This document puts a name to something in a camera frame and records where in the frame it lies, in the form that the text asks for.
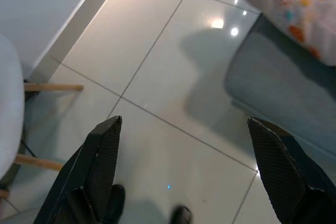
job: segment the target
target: shoe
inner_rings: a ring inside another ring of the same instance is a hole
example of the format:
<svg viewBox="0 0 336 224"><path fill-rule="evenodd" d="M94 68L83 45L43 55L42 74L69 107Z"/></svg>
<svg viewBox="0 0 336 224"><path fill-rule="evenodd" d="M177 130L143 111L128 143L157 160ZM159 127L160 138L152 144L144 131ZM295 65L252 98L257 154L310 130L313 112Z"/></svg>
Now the shoe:
<svg viewBox="0 0 336 224"><path fill-rule="evenodd" d="M177 207L173 214L170 224L191 224L193 215L186 206Z"/></svg>
<svg viewBox="0 0 336 224"><path fill-rule="evenodd" d="M117 224L124 209L125 188L122 185L113 185L106 215L102 224Z"/></svg>

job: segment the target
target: polka dot fabric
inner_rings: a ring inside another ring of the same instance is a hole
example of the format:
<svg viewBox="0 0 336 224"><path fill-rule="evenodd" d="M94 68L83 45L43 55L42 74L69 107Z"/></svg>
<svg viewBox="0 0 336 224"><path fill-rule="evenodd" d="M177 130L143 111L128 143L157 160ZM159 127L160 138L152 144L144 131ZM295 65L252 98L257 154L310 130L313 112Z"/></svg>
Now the polka dot fabric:
<svg viewBox="0 0 336 224"><path fill-rule="evenodd" d="M336 65L336 0L248 0L312 56Z"/></svg>

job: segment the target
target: white tile floor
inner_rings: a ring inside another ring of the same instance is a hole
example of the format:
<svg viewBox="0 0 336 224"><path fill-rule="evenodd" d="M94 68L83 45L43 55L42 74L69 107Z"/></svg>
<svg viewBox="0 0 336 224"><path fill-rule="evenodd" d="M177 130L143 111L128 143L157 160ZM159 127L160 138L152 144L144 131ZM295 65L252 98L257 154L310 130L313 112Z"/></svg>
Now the white tile floor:
<svg viewBox="0 0 336 224"><path fill-rule="evenodd" d="M177 204L196 224L279 223L255 171L247 117L223 89L256 18L243 0L107 0L50 80L85 89L27 104L29 146L65 162L96 124L122 115L121 223L168 223ZM56 176L22 167L0 217L40 206Z"/></svg>

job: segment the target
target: baseboard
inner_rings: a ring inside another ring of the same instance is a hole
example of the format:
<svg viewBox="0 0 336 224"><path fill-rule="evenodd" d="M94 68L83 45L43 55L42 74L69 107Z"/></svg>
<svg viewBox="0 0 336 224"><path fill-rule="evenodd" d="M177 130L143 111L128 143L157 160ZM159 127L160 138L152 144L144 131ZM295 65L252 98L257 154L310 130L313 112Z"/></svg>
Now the baseboard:
<svg viewBox="0 0 336 224"><path fill-rule="evenodd" d="M31 82L48 82L106 0L85 0L55 43L29 76Z"/></svg>

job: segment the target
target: wooden chair leg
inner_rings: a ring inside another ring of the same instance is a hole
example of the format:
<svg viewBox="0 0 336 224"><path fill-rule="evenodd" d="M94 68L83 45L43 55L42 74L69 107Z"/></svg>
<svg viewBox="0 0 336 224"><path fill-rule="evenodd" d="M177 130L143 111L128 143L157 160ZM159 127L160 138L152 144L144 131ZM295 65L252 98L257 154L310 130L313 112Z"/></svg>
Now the wooden chair leg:
<svg viewBox="0 0 336 224"><path fill-rule="evenodd" d="M0 190L0 198L7 199L9 197L9 191Z"/></svg>
<svg viewBox="0 0 336 224"><path fill-rule="evenodd" d="M25 91L51 91L51 90L83 90L83 85L73 84L48 84L48 83L25 83Z"/></svg>
<svg viewBox="0 0 336 224"><path fill-rule="evenodd" d="M34 165L45 169L56 170L58 172L63 167L63 164L61 163L57 163L47 159L31 157L24 154L17 154L14 163L18 165Z"/></svg>

